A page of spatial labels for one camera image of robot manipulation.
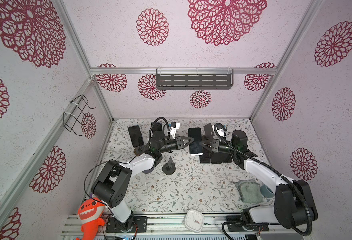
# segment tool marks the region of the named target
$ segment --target sponge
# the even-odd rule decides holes
[[[247,204],[258,204],[263,201],[260,185],[253,179],[232,182],[240,194],[241,201]]]

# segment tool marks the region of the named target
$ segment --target black mounting plate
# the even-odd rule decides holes
[[[133,225],[136,223],[137,225],[137,232],[146,232],[147,231],[147,219],[148,217],[135,217],[133,216],[133,223],[132,223],[132,228],[129,233],[134,233],[136,231],[135,226]],[[108,223],[106,224],[105,232],[106,233],[116,233],[116,232],[122,232],[120,229],[116,228],[116,219],[113,217],[110,217],[108,219]]]
[[[242,219],[242,217],[239,216],[226,216],[227,221],[235,221],[235,222],[246,222]],[[260,231],[260,229],[263,227],[263,232],[268,231],[268,225],[263,225],[263,226],[242,226],[242,225],[237,225],[237,224],[227,224],[228,231],[229,232],[244,232],[244,231],[249,231],[249,232],[254,232],[254,231]]]

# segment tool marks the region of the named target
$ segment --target square clock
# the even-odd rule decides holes
[[[204,215],[196,210],[189,209],[184,219],[184,226],[191,232],[199,233],[204,225]]]

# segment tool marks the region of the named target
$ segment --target plush shark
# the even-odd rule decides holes
[[[82,223],[81,231],[84,233],[82,240],[93,240],[98,227],[105,225],[105,221],[100,217],[105,207],[104,204],[88,199],[77,210],[77,217]]]

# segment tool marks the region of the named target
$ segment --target floral tablecloth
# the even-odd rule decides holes
[[[113,128],[104,161],[130,161],[133,147],[128,127],[139,125],[148,140],[150,124],[154,119],[117,119]],[[232,131],[242,130],[248,137],[248,148],[268,163],[255,131],[248,119],[168,119],[180,122],[178,134],[188,136],[188,128],[200,127],[204,134],[204,125],[220,122],[228,128],[227,139]],[[176,171],[165,175],[162,166],[172,157],[176,162]],[[222,164],[200,164],[199,156],[190,156],[189,148],[163,153],[163,160],[150,174],[139,173],[130,182],[125,200],[135,212],[186,212],[197,209],[201,212],[239,212],[252,204],[241,201],[232,182],[255,179],[252,174],[240,169],[233,162]],[[271,205],[274,199],[264,198],[259,205]]]

